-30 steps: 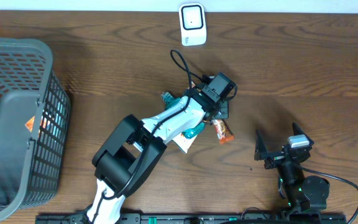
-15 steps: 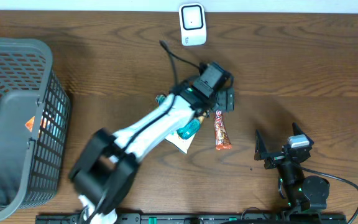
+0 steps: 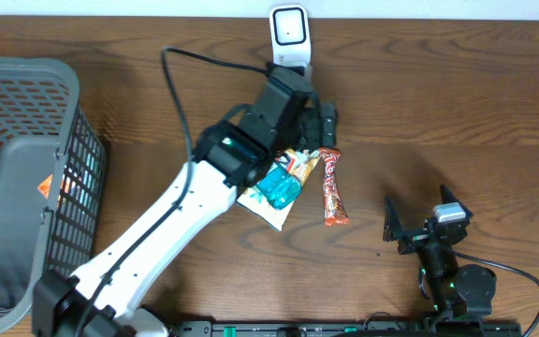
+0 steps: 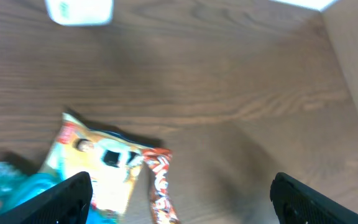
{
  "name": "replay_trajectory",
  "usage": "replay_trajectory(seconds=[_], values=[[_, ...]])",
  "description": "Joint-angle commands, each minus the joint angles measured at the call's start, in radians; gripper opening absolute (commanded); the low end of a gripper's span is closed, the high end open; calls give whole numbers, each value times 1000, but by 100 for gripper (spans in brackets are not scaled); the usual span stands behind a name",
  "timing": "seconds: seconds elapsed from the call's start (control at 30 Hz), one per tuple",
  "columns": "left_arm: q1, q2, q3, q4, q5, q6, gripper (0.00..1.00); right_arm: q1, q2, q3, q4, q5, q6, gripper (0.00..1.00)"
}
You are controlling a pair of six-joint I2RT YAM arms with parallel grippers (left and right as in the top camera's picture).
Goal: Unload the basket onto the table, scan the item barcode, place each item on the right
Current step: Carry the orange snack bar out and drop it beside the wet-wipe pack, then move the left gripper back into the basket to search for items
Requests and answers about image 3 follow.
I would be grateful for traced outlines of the small orange snack packet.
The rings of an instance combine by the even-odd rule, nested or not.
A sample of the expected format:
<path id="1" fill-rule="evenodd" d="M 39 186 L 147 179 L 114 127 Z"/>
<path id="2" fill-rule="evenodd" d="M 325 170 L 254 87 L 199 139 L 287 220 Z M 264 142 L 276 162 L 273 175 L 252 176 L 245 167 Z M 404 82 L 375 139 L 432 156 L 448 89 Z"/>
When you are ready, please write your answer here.
<path id="1" fill-rule="evenodd" d="M 52 187 L 52 176 L 50 175 L 48 178 L 46 178 L 42 183 L 38 185 L 37 190 L 44 198 L 48 198 L 50 196 L 51 187 Z M 64 193 L 69 194 L 75 189 L 76 183 L 71 181 L 69 178 L 64 178 L 61 183 L 61 187 Z"/>

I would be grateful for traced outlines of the yellow white snack bag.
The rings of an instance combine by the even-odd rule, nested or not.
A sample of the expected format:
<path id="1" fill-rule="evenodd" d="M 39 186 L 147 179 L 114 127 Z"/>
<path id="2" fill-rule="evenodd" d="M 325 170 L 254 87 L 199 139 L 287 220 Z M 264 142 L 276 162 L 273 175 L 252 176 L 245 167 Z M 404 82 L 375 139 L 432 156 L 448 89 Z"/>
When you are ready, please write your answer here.
<path id="1" fill-rule="evenodd" d="M 237 198 L 237 202 L 260 216 L 274 230 L 282 231 L 303 185 L 319 161 L 319 156 L 318 150 L 286 150 L 273 161 L 263 179 L 247 188 Z"/>

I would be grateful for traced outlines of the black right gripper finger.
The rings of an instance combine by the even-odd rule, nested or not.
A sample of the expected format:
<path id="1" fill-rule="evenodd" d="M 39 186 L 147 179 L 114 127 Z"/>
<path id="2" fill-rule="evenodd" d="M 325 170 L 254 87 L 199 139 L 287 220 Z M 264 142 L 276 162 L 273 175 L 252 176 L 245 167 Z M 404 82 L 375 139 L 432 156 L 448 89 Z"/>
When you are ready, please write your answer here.
<path id="1" fill-rule="evenodd" d="M 400 218 L 389 196 L 385 196 L 385 224 L 383 241 L 397 241 L 403 233 Z"/>
<path id="2" fill-rule="evenodd" d="M 457 202 L 461 209 L 465 211 L 467 219 L 471 219 L 473 217 L 473 213 L 458 198 L 456 198 L 451 190 L 444 184 L 440 185 L 440 194 L 443 204 Z"/>

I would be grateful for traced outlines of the blue Listerine mouthwash bottle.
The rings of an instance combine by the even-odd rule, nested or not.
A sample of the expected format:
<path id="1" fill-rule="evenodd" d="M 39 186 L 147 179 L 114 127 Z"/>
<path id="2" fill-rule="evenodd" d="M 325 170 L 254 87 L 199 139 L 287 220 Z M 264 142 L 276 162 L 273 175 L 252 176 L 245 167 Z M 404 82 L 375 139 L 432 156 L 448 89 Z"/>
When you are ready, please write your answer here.
<path id="1" fill-rule="evenodd" d="M 284 167 L 277 165 L 256 184 L 256 188 L 275 210 L 282 210 L 295 201 L 301 191 L 299 179 L 291 175 Z"/>

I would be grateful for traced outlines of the orange red candy bar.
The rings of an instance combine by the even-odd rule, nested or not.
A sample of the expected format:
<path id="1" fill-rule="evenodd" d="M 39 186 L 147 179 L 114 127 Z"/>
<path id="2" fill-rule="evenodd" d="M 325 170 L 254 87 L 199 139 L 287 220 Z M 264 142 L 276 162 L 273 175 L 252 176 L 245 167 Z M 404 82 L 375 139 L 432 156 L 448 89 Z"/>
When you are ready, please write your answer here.
<path id="1" fill-rule="evenodd" d="M 325 164 L 322 184 L 325 225 L 327 227 L 346 225 L 349 223 L 349 218 L 343 207 L 336 176 L 336 164 L 341 153 L 337 150 L 322 148 L 320 157 Z"/>

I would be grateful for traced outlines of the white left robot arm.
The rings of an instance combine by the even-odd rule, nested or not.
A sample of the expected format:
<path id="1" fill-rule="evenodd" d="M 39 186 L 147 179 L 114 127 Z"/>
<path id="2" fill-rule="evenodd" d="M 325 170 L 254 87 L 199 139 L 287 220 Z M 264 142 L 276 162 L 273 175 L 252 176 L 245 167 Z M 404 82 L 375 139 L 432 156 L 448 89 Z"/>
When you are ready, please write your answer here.
<path id="1" fill-rule="evenodd" d="M 68 277 L 43 274 L 33 291 L 33 334 L 168 336 L 168 325 L 140 306 L 155 280 L 284 151 L 334 144 L 336 117 L 320 104 L 310 65 L 269 65 L 256 102 L 206 128 L 172 184 L 118 240 Z"/>

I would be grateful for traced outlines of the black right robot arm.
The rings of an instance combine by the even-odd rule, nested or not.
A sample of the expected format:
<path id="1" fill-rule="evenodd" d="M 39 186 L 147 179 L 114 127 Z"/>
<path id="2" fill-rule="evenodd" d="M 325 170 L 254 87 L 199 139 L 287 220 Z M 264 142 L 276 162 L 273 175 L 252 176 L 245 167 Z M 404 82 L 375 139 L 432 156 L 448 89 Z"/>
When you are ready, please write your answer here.
<path id="1" fill-rule="evenodd" d="M 440 186 L 442 203 L 421 228 L 405 229 L 394 203 L 385 198 L 383 240 L 396 242 L 401 255 L 416 254 L 422 280 L 436 311 L 450 319 L 483 318 L 492 313 L 496 274 L 483 266 L 461 266 L 453 246 L 467 237 L 473 213 L 445 186 Z"/>

